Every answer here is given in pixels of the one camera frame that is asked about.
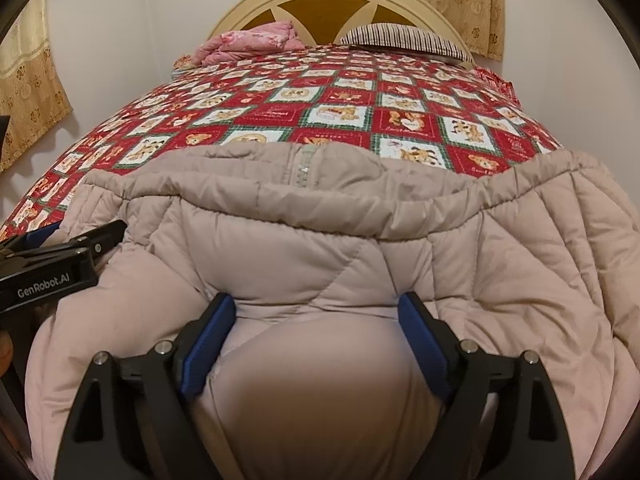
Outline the pink folded blanket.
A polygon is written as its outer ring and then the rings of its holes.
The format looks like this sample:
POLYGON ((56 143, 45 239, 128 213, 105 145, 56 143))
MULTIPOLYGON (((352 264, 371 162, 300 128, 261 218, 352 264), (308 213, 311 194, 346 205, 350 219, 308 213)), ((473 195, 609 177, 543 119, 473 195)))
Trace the pink folded blanket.
POLYGON ((230 30, 203 42, 193 54, 174 63, 175 70, 238 62, 255 56, 304 50, 291 21, 277 21, 245 30, 230 30))

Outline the yellow curtain on left wall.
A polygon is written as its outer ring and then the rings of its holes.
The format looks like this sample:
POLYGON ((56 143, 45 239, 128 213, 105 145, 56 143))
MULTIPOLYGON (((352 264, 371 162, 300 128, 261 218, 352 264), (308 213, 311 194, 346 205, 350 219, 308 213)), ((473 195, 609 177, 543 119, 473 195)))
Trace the yellow curtain on left wall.
POLYGON ((47 3, 29 0, 1 43, 1 114, 10 118, 3 171, 72 112, 52 58, 47 3))

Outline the beige puffer down jacket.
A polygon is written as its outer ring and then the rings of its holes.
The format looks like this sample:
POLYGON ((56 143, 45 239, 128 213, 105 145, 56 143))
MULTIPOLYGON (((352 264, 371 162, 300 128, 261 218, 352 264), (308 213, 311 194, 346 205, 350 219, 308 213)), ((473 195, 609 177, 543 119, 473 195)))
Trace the beige puffer down jacket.
POLYGON ((415 292, 460 338, 534 350, 590 477, 639 401, 639 215, 592 157, 473 178, 347 144, 232 142, 83 177, 52 242, 120 219, 96 286, 35 336, 26 414, 53 476, 99 351, 138 356, 217 294, 238 322, 192 406, 228 479, 403 479, 442 402, 397 319, 415 292))

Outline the striped pillow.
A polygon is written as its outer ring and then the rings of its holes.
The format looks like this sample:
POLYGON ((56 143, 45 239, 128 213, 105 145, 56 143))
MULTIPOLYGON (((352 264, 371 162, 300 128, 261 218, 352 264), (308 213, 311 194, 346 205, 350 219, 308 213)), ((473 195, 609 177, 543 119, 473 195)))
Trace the striped pillow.
POLYGON ((420 29, 395 23, 375 23, 355 27, 340 38, 343 46, 374 47, 434 54, 473 63, 471 55, 452 41, 420 29))

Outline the cream wooden headboard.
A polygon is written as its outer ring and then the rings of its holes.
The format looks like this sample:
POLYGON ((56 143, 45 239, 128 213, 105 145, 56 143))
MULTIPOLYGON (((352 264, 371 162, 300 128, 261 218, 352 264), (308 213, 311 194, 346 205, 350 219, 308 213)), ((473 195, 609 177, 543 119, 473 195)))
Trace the cream wooden headboard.
POLYGON ((217 23, 213 37, 276 21, 291 22, 307 47, 336 44, 355 27, 398 23, 434 32, 472 53, 448 20, 424 0, 241 0, 217 23))

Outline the red teddy bear quilt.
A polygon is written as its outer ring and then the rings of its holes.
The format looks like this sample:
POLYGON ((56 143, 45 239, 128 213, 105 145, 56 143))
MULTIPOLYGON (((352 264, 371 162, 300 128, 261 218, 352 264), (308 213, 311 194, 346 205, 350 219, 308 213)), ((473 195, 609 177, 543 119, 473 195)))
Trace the red teddy bear quilt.
POLYGON ((62 220, 93 169, 128 174, 168 151, 231 142, 341 142, 472 177, 559 146, 490 70, 316 47, 194 68, 140 96, 62 154, 1 235, 62 220))

